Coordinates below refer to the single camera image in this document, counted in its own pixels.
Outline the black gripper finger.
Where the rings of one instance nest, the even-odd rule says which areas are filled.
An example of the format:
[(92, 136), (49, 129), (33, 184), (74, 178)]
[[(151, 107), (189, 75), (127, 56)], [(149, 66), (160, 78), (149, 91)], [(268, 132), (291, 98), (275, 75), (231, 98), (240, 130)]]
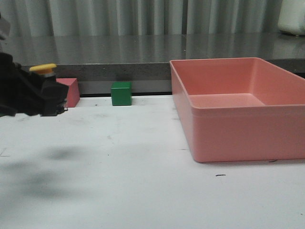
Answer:
[(44, 99), (41, 116), (57, 116), (67, 111), (69, 87), (57, 82), (55, 77), (46, 77), (44, 80), (41, 88)]

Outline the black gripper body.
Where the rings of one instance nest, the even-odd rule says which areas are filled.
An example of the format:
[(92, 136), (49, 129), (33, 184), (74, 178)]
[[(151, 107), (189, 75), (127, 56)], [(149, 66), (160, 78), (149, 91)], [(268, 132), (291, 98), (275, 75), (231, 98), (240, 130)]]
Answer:
[(0, 53), (0, 115), (15, 116), (23, 113), (29, 116), (43, 113), (44, 102), (27, 77), (30, 74), (22, 70), (21, 65), (13, 61), (12, 55)]

